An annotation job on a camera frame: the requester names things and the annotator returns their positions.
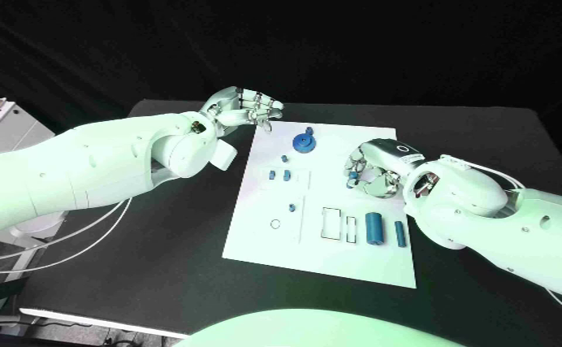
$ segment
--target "white paper sheet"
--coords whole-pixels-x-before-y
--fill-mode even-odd
[[[300,154],[292,138],[308,126],[317,144],[310,153]],[[225,258],[415,288],[402,197],[382,200],[346,188],[347,156],[377,137],[396,139],[396,130],[278,121],[271,135],[256,128]],[[291,172],[289,181],[284,181],[284,170]],[[324,207],[340,209],[338,241],[321,238]],[[383,245],[366,243],[366,213],[373,211],[383,216]],[[353,221],[347,216],[354,217],[354,227],[347,227],[347,220]],[[395,221],[403,223],[406,248],[398,247]],[[356,232],[356,244],[347,243],[347,231]]]

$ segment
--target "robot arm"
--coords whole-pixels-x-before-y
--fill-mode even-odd
[[[501,269],[562,293],[560,196],[503,190],[468,162],[447,155],[428,162],[409,145],[386,139],[359,146],[344,174],[353,191],[387,198],[402,190],[403,211],[436,244],[472,248]]]
[[[284,105],[230,87],[199,112],[88,124],[39,145],[0,154],[0,228],[55,211],[114,204],[168,180],[189,178],[207,162],[222,170],[235,148],[219,137],[242,124],[271,131]]]

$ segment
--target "black backdrop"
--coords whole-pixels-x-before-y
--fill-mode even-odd
[[[229,85],[285,102],[520,106],[560,143],[560,5],[0,0],[0,95],[57,132]]]

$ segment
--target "blue cylinder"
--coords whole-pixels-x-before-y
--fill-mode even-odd
[[[311,134],[298,134],[292,139],[292,148],[301,154],[307,154],[315,147],[315,139]]]
[[[403,235],[402,221],[395,221],[395,229],[396,229],[398,246],[405,247],[406,246],[406,236]]]
[[[366,225],[366,242],[372,245],[385,243],[383,235],[383,216],[379,213],[367,213],[364,215]]]

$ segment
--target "black table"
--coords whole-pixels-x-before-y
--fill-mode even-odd
[[[142,101],[131,116],[196,111],[202,104]],[[396,128],[398,139],[428,158],[451,154],[508,173],[527,187],[560,193],[559,152],[530,110],[287,104],[284,119]],[[32,275],[23,308],[183,334],[259,310],[315,308],[372,316],[470,346],[562,344],[562,307],[545,289],[470,249],[441,248],[413,220],[418,289],[223,259],[252,137],[246,126],[225,138],[239,151],[226,172],[207,165],[194,178],[140,195],[104,242]],[[73,211],[59,235],[106,209]],[[42,262],[81,250],[114,221],[50,248]]]

